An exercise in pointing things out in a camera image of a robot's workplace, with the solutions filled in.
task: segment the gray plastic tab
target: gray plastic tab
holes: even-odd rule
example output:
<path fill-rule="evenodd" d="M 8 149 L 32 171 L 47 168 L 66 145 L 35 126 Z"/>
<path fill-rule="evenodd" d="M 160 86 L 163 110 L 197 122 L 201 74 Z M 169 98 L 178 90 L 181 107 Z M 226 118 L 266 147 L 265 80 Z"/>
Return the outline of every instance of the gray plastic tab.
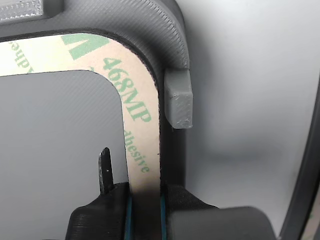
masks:
<path fill-rule="evenodd" d="M 164 76 L 165 116 L 175 129 L 192 128 L 193 99 L 189 69 L 167 69 Z"/>

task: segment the gray background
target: gray background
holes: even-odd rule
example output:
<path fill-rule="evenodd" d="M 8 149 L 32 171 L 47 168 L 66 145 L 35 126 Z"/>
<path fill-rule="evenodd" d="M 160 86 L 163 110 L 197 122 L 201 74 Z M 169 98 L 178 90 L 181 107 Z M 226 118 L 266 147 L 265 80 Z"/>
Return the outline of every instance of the gray background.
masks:
<path fill-rule="evenodd" d="M 218 207 L 258 207 L 278 234 L 319 82 L 320 3 L 177 2 L 194 93 L 187 189 Z"/>
<path fill-rule="evenodd" d="M 100 194 L 105 147 L 114 181 L 128 181 L 121 100 L 104 77 L 1 77 L 0 112 L 1 239 L 65 239 L 72 211 Z"/>

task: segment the white wall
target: white wall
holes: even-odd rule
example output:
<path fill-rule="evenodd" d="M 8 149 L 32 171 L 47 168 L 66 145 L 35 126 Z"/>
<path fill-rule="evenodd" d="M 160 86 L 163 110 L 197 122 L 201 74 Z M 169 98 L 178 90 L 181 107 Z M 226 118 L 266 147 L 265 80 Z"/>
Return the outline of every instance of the white wall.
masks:
<path fill-rule="evenodd" d="M 218 207 L 255 206 L 280 232 L 313 114 L 317 0 L 177 0 L 194 91 L 187 188 Z"/>

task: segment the black plastic pin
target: black plastic pin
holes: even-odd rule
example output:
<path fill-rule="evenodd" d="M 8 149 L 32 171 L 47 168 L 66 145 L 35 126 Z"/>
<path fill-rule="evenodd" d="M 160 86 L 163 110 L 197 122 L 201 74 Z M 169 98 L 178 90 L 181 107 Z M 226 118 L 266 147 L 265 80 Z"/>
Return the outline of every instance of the black plastic pin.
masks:
<path fill-rule="evenodd" d="M 111 155 L 110 150 L 107 147 L 99 156 L 99 183 L 101 195 L 106 195 L 115 188 L 111 165 Z"/>

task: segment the adhesive tape liner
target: adhesive tape liner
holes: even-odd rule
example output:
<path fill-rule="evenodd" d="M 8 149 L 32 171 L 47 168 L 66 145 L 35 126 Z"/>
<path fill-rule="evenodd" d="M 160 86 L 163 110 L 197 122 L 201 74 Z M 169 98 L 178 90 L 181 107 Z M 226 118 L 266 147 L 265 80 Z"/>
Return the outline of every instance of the adhesive tape liner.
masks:
<path fill-rule="evenodd" d="M 0 76 L 88 70 L 117 89 L 132 193 L 160 196 L 159 99 L 142 60 L 111 38 L 73 33 L 0 43 Z"/>

